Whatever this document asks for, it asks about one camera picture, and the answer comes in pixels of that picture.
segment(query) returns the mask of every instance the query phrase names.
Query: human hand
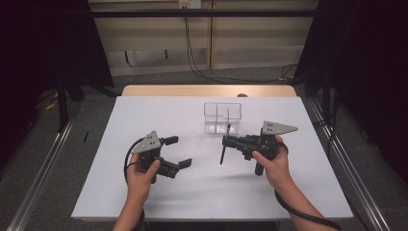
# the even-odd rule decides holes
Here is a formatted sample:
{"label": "human hand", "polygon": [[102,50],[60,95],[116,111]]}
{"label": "human hand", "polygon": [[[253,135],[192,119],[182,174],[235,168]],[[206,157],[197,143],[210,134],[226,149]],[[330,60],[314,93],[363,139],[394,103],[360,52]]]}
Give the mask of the human hand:
{"label": "human hand", "polygon": [[[281,137],[275,136],[275,138],[278,142],[283,142]],[[269,184],[276,190],[293,182],[289,173],[288,152],[283,146],[278,147],[278,154],[272,161],[257,151],[254,151],[252,156],[265,168]]]}
{"label": "human hand", "polygon": [[151,179],[160,167],[160,161],[156,160],[150,168],[144,172],[139,163],[139,154],[134,154],[127,168],[128,199],[135,199],[144,203],[149,197]]}

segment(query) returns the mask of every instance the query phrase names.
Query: table surface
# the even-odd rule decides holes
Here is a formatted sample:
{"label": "table surface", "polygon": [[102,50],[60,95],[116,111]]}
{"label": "table surface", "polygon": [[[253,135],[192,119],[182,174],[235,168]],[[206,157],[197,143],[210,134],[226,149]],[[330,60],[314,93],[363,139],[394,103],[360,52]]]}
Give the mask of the table surface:
{"label": "table surface", "polygon": [[[292,87],[132,86],[123,94],[141,95],[143,89],[148,89],[146,95],[152,95],[156,87],[160,94],[167,90],[168,94],[190,95],[211,89],[222,92],[222,96],[245,93],[255,97],[118,97],[73,218],[95,221],[118,217],[127,192],[122,172],[124,155],[135,140],[152,130],[159,137],[180,138],[178,143],[162,148],[162,157],[173,163],[192,158],[192,165],[180,170],[175,179],[158,176],[144,206],[147,221],[289,218],[274,198],[266,176],[254,174],[254,160],[246,161],[241,152],[227,148],[224,164],[219,164],[222,135],[204,133],[206,102],[242,104],[239,136],[258,135],[264,120],[297,126],[298,131],[282,136],[290,149],[293,180],[326,217],[352,217],[301,99],[295,97]],[[285,90],[291,97],[262,97],[263,91],[269,94]]]}
{"label": "table surface", "polygon": [[296,96],[287,85],[131,85],[123,96],[219,96],[236,97],[240,93],[248,97]]}

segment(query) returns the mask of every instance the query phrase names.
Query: wall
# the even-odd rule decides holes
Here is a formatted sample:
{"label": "wall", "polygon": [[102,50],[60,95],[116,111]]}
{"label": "wall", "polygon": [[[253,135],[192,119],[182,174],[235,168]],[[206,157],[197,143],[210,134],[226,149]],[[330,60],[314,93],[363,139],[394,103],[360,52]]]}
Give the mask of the wall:
{"label": "wall", "polygon": [[[202,0],[202,8],[315,9],[318,2]],[[178,1],[173,0],[89,0],[89,5],[93,10],[178,9]],[[153,66],[172,71],[189,68],[183,18],[96,18],[95,22],[113,75],[145,73]],[[191,47],[200,68],[297,63],[311,22],[304,17],[189,18]],[[124,51],[131,64],[125,62]]]}

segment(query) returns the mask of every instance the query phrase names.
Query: finger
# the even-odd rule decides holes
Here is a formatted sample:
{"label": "finger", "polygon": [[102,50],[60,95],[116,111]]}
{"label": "finger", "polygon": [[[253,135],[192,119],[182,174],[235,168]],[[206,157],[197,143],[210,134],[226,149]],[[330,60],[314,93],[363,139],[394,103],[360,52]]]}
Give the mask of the finger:
{"label": "finger", "polygon": [[280,136],[276,135],[275,138],[276,138],[276,141],[283,142],[283,139]]}
{"label": "finger", "polygon": [[153,178],[154,174],[156,174],[157,170],[160,167],[160,161],[156,160],[152,163],[150,168],[147,170],[146,175],[150,178]]}
{"label": "finger", "polygon": [[265,167],[269,162],[269,160],[266,157],[264,157],[261,153],[259,153],[257,151],[253,151],[252,156],[263,167]]}
{"label": "finger", "polygon": [[130,162],[128,165],[128,171],[130,172],[143,172],[143,169],[141,168],[141,165],[139,163],[139,154],[133,154],[132,157],[130,158]]}

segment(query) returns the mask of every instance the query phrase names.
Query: metal frame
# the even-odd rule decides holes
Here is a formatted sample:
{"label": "metal frame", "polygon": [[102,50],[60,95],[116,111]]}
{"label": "metal frame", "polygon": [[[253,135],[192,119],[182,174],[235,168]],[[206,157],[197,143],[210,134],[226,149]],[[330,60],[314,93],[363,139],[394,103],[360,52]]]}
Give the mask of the metal frame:
{"label": "metal frame", "polygon": [[37,201],[41,196],[42,190],[45,187],[47,179],[51,174],[52,168],[63,149],[64,143],[69,135],[69,132],[72,128],[75,118],[79,114],[82,103],[79,103],[72,114],[71,119],[66,124],[64,129],[57,134],[57,137],[54,140],[54,143],[48,152],[44,163],[39,170],[36,179],[31,185],[30,190],[28,190],[26,196],[24,197],[23,202],[18,207],[15,212],[13,219],[7,228],[7,231],[18,231],[24,230],[27,222],[36,207]]}
{"label": "metal frame", "polygon": [[[312,99],[310,103],[312,105],[312,109],[316,117],[319,120],[323,120],[322,115],[323,110],[317,99]],[[323,124],[322,129],[327,139],[330,141],[331,146],[333,147],[336,156],[338,157],[345,171],[345,174],[348,177],[348,180],[350,181],[354,191],[359,197],[360,202],[362,203],[364,209],[366,210],[366,213],[369,216],[375,230],[377,231],[391,230],[387,224],[387,221],[384,219],[384,216],[382,215],[380,208],[378,207],[374,198],[370,194],[369,190],[367,189],[366,185],[364,184],[363,180],[358,174],[356,168],[351,163],[351,160],[348,157],[348,154],[345,152],[342,143],[340,142],[336,133],[333,133],[333,128],[327,124]]]}

